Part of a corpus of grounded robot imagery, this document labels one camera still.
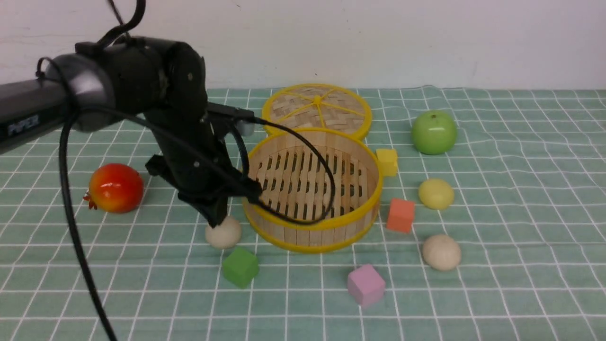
pink cube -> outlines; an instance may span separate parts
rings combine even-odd
[[[366,264],[349,273],[347,290],[363,308],[373,305],[385,294],[385,280],[372,265]]]

steamer basket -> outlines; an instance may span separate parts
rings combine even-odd
[[[335,178],[328,217],[316,225],[294,225],[243,201],[253,229],[290,251],[319,253],[344,248],[362,238],[379,212],[383,176],[374,153],[345,133],[323,128],[295,129],[324,156]],[[291,218],[312,220],[330,199],[330,180],[317,156],[290,134],[272,135],[249,155],[249,177],[264,188],[261,200]]]
[[[282,126],[326,128],[363,140],[372,123],[372,110],[357,93],[329,84],[299,84],[274,93],[261,117]],[[265,127],[269,135],[283,131]]]

black cable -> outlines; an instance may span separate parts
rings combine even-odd
[[[297,224],[297,225],[315,225],[318,224],[320,221],[326,219],[326,217],[328,217],[328,214],[330,213],[330,210],[333,206],[333,203],[335,201],[335,195],[336,195],[336,185],[335,185],[335,178],[333,176],[333,172],[330,169],[330,167],[328,166],[328,163],[326,162],[326,160],[324,159],[324,157],[320,154],[320,152],[309,142],[307,141],[307,139],[305,139],[303,136],[301,136],[299,133],[293,131],[290,128],[281,126],[279,124],[276,123],[272,123],[272,122],[268,122],[265,120],[262,120],[260,118],[254,117],[254,118],[250,118],[250,119],[246,119],[246,121],[250,122],[250,123],[264,123],[267,124],[269,126],[278,128],[278,129],[282,129],[292,135],[294,135],[297,139],[301,140],[307,147],[309,147],[311,149],[311,151],[318,157],[320,163],[323,165],[324,169],[326,170],[326,173],[328,174],[328,178],[330,180],[330,199],[328,201],[328,206],[326,208],[326,210],[322,210],[322,214],[320,215],[319,218],[317,219],[313,219],[313,220],[298,220],[298,219],[294,219],[291,218],[287,215],[284,215],[276,210],[274,210],[273,208],[271,208],[270,206],[267,206],[266,204],[264,204],[257,196],[254,192],[249,191],[246,187],[243,187],[242,184],[238,181],[238,179],[233,178],[232,176],[230,176],[228,173],[226,173],[221,167],[219,167],[217,164],[215,164],[214,162],[212,162],[212,160],[210,160],[209,158],[207,158],[204,154],[200,153],[200,151],[196,150],[194,147],[192,147],[189,143],[185,142],[184,140],[182,140],[180,137],[177,137],[175,134],[171,133],[170,131],[161,128],[159,126],[156,126],[155,124],[149,123],[146,120],[143,120],[142,118],[130,115],[128,113],[124,113],[124,112],[120,112],[108,107],[102,107],[102,106],[86,106],[82,108],[82,113],[88,112],[88,111],[92,111],[92,112],[104,112],[107,113],[109,115],[113,115],[113,116],[118,116],[124,120],[128,120],[131,121],[133,123],[139,124],[141,126],[144,126],[146,128],[148,128],[149,130],[151,130],[154,133],[160,134],[162,135],[164,138],[172,141],[173,143],[177,144],[179,147],[183,148],[185,151],[187,151],[188,153],[192,154],[194,157],[196,157],[200,163],[204,163],[207,167],[209,167],[212,171],[214,171],[215,173],[217,173],[227,184],[229,184],[230,186],[237,188],[240,187],[241,188],[241,192],[244,193],[244,196],[246,196],[246,198],[248,199],[248,201],[251,204],[255,204],[259,207],[261,207],[261,209],[263,209],[264,211],[268,212],[269,214],[272,214],[274,217],[279,218],[281,220],[287,221],[289,223],[292,224]]]
[[[245,119],[246,121],[250,122],[250,123],[255,123],[255,124],[260,124],[263,126],[270,126],[270,127],[274,127],[280,130],[283,130],[284,132],[287,132],[291,135],[294,135],[297,139],[299,139],[301,142],[303,142],[309,149],[311,149],[311,151],[316,154],[316,156],[318,157],[318,160],[320,161],[320,163],[323,165],[324,169],[326,170],[326,174],[328,175],[328,179],[330,180],[330,198],[328,199],[328,205],[326,206],[326,210],[322,210],[322,213],[320,213],[320,217],[316,220],[298,220],[298,219],[294,219],[291,218],[287,215],[284,215],[276,210],[274,210],[273,208],[271,208],[270,206],[267,206],[265,203],[263,203],[261,200],[256,199],[254,204],[259,206],[261,209],[263,209],[263,211],[273,215],[274,217],[287,221],[291,224],[297,224],[297,225],[315,225],[317,223],[319,223],[320,221],[326,219],[326,217],[328,217],[329,212],[331,211],[334,202],[335,202],[335,195],[336,195],[336,185],[335,185],[335,177],[333,176],[333,172],[332,170],[330,170],[330,167],[328,166],[328,163],[326,162],[326,159],[324,159],[324,157],[320,154],[320,152],[318,152],[318,150],[309,142],[307,141],[306,138],[304,138],[303,136],[301,136],[299,133],[295,132],[293,129],[290,129],[289,127],[285,127],[282,126],[278,123],[274,123],[274,122],[269,122],[267,120],[263,120],[262,118],[259,117],[252,117],[249,119]]]
[[[110,6],[112,7],[114,14],[118,13],[118,8],[116,7],[116,5],[113,4],[112,6],[113,0],[108,0],[108,2],[110,2]],[[97,44],[105,48],[111,43],[113,43],[113,41],[115,41],[120,35],[125,34],[133,28],[137,27],[141,20],[143,20],[146,5],[147,3],[145,0],[137,0],[135,13],[133,14],[133,17],[130,19],[130,21],[124,25],[121,24],[109,30],[101,39],[99,39],[99,41],[97,41]]]
[[[70,236],[72,237],[72,243],[76,252],[76,258],[78,259],[78,263],[80,263],[82,276],[84,277],[86,287],[88,288],[88,293],[90,294],[90,297],[93,300],[93,305],[95,306],[97,315],[99,316],[101,324],[105,329],[105,333],[107,334],[107,337],[110,339],[110,341],[118,341],[118,339],[116,338],[116,334],[114,333],[114,330],[112,328],[112,325],[109,319],[107,318],[107,314],[103,309],[103,303],[101,302],[101,298],[99,297],[99,293],[97,292],[95,281],[93,279],[93,274],[90,272],[90,268],[88,267],[86,254],[84,252],[82,240],[80,239],[80,234],[76,225],[76,217],[72,204],[72,195],[70,193],[70,182],[67,167],[67,143],[70,130],[78,119],[78,116],[81,111],[76,100],[76,95],[73,93],[69,83],[67,82],[67,79],[65,78],[65,75],[52,59],[48,57],[43,57],[38,60],[36,77],[38,79],[46,78],[45,73],[42,71],[42,63],[44,60],[48,61],[57,72],[57,75],[59,76],[59,81],[67,94],[67,100],[70,109],[68,111],[67,121],[65,122],[63,129],[61,130],[61,136],[59,138],[59,181],[61,183],[61,196],[63,198],[63,208],[65,210],[65,217],[67,219],[67,227],[70,231]]]
[[[124,20],[122,19],[122,16],[120,15],[120,12],[118,11],[116,4],[113,2],[113,0],[107,0],[107,3],[112,8],[114,16],[116,16],[116,19],[118,20],[118,24],[120,24],[121,26],[124,26]],[[131,40],[129,32],[124,32],[124,36],[126,37],[127,41]]]
[[[242,135],[236,129],[235,125],[228,124],[231,135],[236,140],[236,146],[238,147],[238,153],[240,154],[240,160],[242,160],[242,177],[248,177],[250,171],[250,160],[248,159],[248,151],[246,150],[246,144],[242,139]]]

yellow rim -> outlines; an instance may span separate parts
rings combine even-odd
[[[267,240],[269,243],[271,243],[281,249],[284,249],[287,251],[299,252],[302,254],[319,254],[319,253],[323,253],[323,252],[332,252],[332,251],[336,251],[338,249],[342,249],[347,246],[350,246],[351,244],[360,240],[363,236],[365,236],[370,231],[370,229],[375,224],[375,220],[376,220],[378,213],[379,213],[379,211],[377,211],[377,213],[375,213],[373,215],[373,218],[372,218],[370,224],[368,224],[368,226],[366,226],[366,228],[364,228],[364,230],[358,232],[358,234],[356,234],[355,236],[353,236],[352,238],[350,238],[346,241],[343,241],[342,243],[332,244],[332,245],[328,245],[328,246],[299,246],[299,245],[288,244],[284,241],[275,239],[271,235],[265,233],[265,231],[259,229],[259,227],[250,218],[250,216],[248,214],[248,210],[244,209],[244,214],[246,215],[246,218],[250,222],[250,226],[253,228],[253,230],[255,230],[255,232],[257,232],[257,234],[259,234],[261,236],[261,238]]]
[[[340,137],[344,137],[349,140],[352,140],[354,143],[357,143],[359,146],[361,146],[364,149],[364,151],[366,151],[366,153],[369,154],[369,156],[372,157],[372,159],[375,162],[375,165],[377,167],[377,170],[379,173],[379,178],[377,179],[377,186],[376,186],[375,191],[372,193],[370,198],[368,198],[368,200],[364,204],[362,204],[357,209],[353,210],[353,212],[349,212],[347,214],[344,214],[344,215],[341,215],[341,216],[338,216],[335,218],[328,218],[324,221],[320,221],[316,225],[311,225],[311,226],[310,225],[296,225],[296,224],[292,224],[287,221],[281,220],[281,219],[276,218],[273,215],[269,214],[268,212],[265,212],[263,209],[261,209],[259,206],[256,206],[256,205],[252,205],[252,209],[254,209],[257,214],[259,214],[263,219],[265,219],[267,221],[270,221],[277,225],[284,226],[285,228],[297,229],[297,230],[303,230],[303,231],[321,231],[321,230],[333,229],[333,228],[347,225],[351,222],[361,219],[379,201],[379,199],[381,198],[381,191],[383,190],[383,173],[381,171],[381,167],[379,166],[379,160],[376,158],[376,155],[364,143],[360,142],[360,140],[356,140],[355,138],[352,138],[351,136],[347,135],[346,133],[342,133],[342,132],[339,132],[336,130],[326,129],[326,128],[297,128],[297,129],[293,129],[293,130],[295,132],[299,132],[299,133],[300,132],[332,133],[332,134],[338,135]],[[269,141],[271,141],[275,138],[279,138],[281,135],[282,134],[272,135],[272,136],[269,136],[268,138],[264,139],[263,141],[261,141],[250,151],[250,153],[248,153],[248,155],[249,155],[248,158],[251,159],[252,156],[260,148],[262,148],[265,143],[268,143]]]
[[[274,93],[267,100],[267,102],[265,102],[265,105],[263,105],[263,109],[261,110],[261,118],[263,118],[266,121],[272,122],[272,120],[271,120],[271,110],[272,110],[271,109],[271,105],[276,100],[276,98],[280,97],[281,95],[283,95],[285,93],[289,93],[290,95],[301,97],[301,98],[303,98],[305,100],[311,100],[311,101],[313,101],[313,98],[307,98],[306,96],[299,95],[297,93],[291,93],[292,90],[295,90],[295,89],[298,89],[298,88],[301,88],[301,87],[323,87],[323,88],[327,88],[326,93],[321,96],[322,99],[324,99],[324,97],[326,95],[328,95],[329,93],[331,93],[331,92],[333,92],[335,90],[340,91],[340,92],[344,92],[347,95],[350,95],[351,97],[355,98],[356,101],[358,101],[358,103],[360,103],[360,105],[362,106],[362,108],[364,108],[364,112],[361,112],[361,113],[360,112],[355,112],[355,111],[352,111],[351,109],[340,107],[340,106],[336,106],[336,105],[330,104],[330,103],[321,103],[321,104],[324,105],[324,106],[330,106],[330,107],[334,107],[334,108],[337,108],[337,109],[340,109],[340,110],[343,110],[343,111],[352,112],[352,113],[356,113],[356,114],[358,114],[360,116],[364,116],[364,122],[362,123],[362,125],[360,126],[360,128],[355,133],[353,133],[353,134],[346,134],[346,136],[352,137],[352,138],[354,138],[356,140],[363,140],[366,137],[366,135],[368,135],[368,132],[370,131],[370,126],[371,126],[371,123],[372,123],[373,112],[372,112],[370,106],[368,105],[368,103],[366,102],[366,100],[364,100],[357,93],[355,93],[355,92],[353,92],[351,90],[345,89],[343,87],[332,86],[332,85],[329,85],[329,84],[306,83],[306,84],[298,84],[298,85],[295,85],[295,86],[284,88],[284,89],[282,89],[282,90]],[[309,106],[312,106],[312,105],[314,105],[314,103],[311,103],[311,104],[308,104],[306,106],[300,107],[299,109],[294,110],[291,113],[289,113],[287,116],[290,116],[290,115],[294,114],[295,112],[298,112],[299,110],[302,110],[302,109],[304,109],[306,107],[309,107]],[[322,128],[321,129],[325,129],[324,120],[322,119],[322,113],[321,113],[321,110],[319,108],[320,104],[316,104],[316,105],[318,106],[318,112],[320,113],[320,118],[321,118],[320,121],[322,123]],[[277,129],[277,128],[274,128],[274,127],[268,127],[268,126],[265,126],[265,130],[267,131],[267,133],[269,135],[279,135],[279,134],[281,134],[281,133],[284,132],[283,130],[280,130],[280,129]]]

yellow ball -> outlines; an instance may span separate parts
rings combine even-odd
[[[431,178],[419,186],[419,200],[430,209],[444,210],[455,200],[455,192],[448,182]]]

